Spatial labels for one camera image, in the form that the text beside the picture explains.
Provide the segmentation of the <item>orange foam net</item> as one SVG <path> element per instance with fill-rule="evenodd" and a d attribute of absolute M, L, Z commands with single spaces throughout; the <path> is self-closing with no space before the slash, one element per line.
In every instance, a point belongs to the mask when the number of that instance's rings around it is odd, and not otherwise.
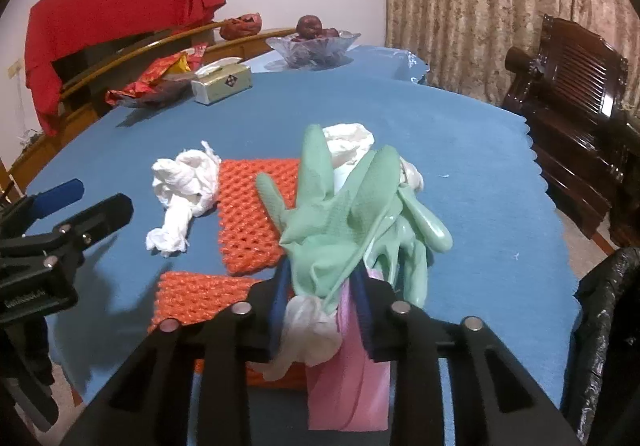
<path fill-rule="evenodd" d="M 258 280 L 248 277 L 208 276 L 186 271 L 162 273 L 157 282 L 154 314 L 148 328 L 151 333 L 165 319 L 177 319 L 183 325 L 212 319 L 227 306 L 244 301 L 250 287 Z M 293 364 L 285 376 L 277 381 L 266 381 L 260 372 L 246 367 L 248 386 L 305 392 L 306 370 L 302 364 Z"/>
<path fill-rule="evenodd" d="M 218 175 L 218 243 L 232 276 L 248 276 L 276 266 L 283 256 L 280 233 L 257 193 L 255 179 L 269 175 L 285 205 L 294 205 L 299 161 L 296 159 L 224 160 Z"/>

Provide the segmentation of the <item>white tissue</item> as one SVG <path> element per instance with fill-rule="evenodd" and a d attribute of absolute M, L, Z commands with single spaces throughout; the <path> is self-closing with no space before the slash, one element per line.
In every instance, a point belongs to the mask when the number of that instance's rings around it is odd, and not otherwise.
<path fill-rule="evenodd" d="M 207 141 L 201 145 L 202 150 L 184 150 L 174 159 L 161 158 L 152 165 L 152 189 L 165 215 L 163 224 L 145 237 L 148 251 L 163 256 L 184 253 L 192 219 L 216 204 L 222 158 Z"/>

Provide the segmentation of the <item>pink plastic bag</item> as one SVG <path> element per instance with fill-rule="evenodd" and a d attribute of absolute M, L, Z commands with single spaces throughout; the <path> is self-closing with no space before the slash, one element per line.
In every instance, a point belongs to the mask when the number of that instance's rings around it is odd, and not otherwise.
<path fill-rule="evenodd" d="M 363 347 L 350 282 L 336 313 L 342 345 L 323 364 L 306 369 L 308 428 L 381 432 L 388 429 L 390 364 L 374 362 Z"/>

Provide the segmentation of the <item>small white tissue wad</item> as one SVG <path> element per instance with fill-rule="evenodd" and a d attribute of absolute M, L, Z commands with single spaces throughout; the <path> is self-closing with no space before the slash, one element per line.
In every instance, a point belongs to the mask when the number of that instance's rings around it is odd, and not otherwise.
<path fill-rule="evenodd" d="M 330 314 L 313 295 L 296 295 L 285 307 L 283 328 L 277 353 L 267 365 L 253 364 L 267 382 L 282 379 L 294 362 L 314 367 L 328 362 L 341 348 L 337 311 Z"/>

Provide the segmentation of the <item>green rubber glove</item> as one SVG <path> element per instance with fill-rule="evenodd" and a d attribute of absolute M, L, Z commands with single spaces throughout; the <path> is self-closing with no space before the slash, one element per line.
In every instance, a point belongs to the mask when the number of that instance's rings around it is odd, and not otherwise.
<path fill-rule="evenodd" d="M 382 273 L 402 299 L 424 306 L 428 264 L 451 249 L 452 236 L 402 179 L 402 164 L 391 146 L 370 150 L 337 188 L 326 137 L 320 126 L 310 125 L 293 207 L 285 205 L 269 175 L 257 175 L 259 198 L 291 264 L 295 294 L 320 299 L 332 315 L 345 281 L 366 265 Z"/>

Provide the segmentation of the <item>white plastic bag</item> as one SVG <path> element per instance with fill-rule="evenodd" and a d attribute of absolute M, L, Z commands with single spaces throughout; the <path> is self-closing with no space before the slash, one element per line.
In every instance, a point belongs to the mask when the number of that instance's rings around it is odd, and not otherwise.
<path fill-rule="evenodd" d="M 375 139 L 362 124 L 336 124 L 322 129 L 332 157 L 334 190 L 343 187 L 348 175 L 369 152 Z M 400 159 L 400 182 L 414 192 L 424 189 L 424 178 L 416 166 Z"/>

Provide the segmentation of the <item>black lined trash bin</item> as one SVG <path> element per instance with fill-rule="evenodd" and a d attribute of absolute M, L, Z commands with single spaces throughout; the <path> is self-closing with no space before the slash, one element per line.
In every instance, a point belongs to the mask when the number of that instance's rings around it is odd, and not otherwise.
<path fill-rule="evenodd" d="M 639 445 L 639 249 L 579 281 L 561 412 L 584 445 Z"/>

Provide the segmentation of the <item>red snack packets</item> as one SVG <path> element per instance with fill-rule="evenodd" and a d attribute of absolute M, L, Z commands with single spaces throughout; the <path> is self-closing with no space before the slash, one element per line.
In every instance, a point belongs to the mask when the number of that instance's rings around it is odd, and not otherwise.
<path fill-rule="evenodd" d="M 206 48 L 207 45 L 203 42 L 203 44 L 183 49 L 170 56 L 157 58 L 146 68 L 137 80 L 122 89 L 111 90 L 134 91 L 138 89 L 136 83 L 153 86 L 160 80 L 178 80 L 178 78 L 190 78 L 193 80 L 195 71 L 202 66 Z M 105 102 L 113 106 L 106 99 L 108 92 L 109 90 L 105 94 Z"/>

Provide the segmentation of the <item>beige tissue box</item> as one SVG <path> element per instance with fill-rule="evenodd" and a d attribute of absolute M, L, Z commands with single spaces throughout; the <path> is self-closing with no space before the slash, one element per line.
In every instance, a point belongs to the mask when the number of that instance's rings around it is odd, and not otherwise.
<path fill-rule="evenodd" d="M 253 86 L 252 71 L 240 57 L 227 57 L 198 69 L 191 80 L 196 102 L 210 106 Z"/>

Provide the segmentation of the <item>red cloth over television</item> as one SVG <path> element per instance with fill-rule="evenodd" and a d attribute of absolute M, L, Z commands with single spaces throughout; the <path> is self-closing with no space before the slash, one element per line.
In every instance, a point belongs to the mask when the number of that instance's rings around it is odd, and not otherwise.
<path fill-rule="evenodd" d="M 226 0 L 40 0 L 29 11 L 26 86 L 43 132 L 58 132 L 62 80 L 53 63 L 87 47 L 142 33 L 201 25 Z"/>

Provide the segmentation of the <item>red ornament on cabinet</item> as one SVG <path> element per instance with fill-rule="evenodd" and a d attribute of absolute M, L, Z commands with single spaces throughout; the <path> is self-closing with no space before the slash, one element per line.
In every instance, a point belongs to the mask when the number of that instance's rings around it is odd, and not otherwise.
<path fill-rule="evenodd" d="M 223 20 L 219 36 L 224 40 L 235 40 L 257 35 L 261 30 L 262 16 L 258 12 L 254 12 Z"/>

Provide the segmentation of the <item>glass fruit bowl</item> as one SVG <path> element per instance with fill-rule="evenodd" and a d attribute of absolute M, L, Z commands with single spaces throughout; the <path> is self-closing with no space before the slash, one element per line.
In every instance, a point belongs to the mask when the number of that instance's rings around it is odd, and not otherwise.
<path fill-rule="evenodd" d="M 360 33 L 339 31 L 338 36 L 299 40 L 294 34 L 269 37 L 266 44 L 277 51 L 290 68 L 336 68 L 346 63 L 347 50 Z"/>

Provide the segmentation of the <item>dark red apple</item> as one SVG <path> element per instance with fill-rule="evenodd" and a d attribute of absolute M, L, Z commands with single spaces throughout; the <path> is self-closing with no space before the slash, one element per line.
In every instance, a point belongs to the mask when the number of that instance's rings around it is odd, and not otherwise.
<path fill-rule="evenodd" d="M 340 36 L 336 28 L 324 28 L 318 16 L 307 14 L 301 16 L 295 29 L 294 42 L 306 42 L 306 40 L 326 39 Z"/>

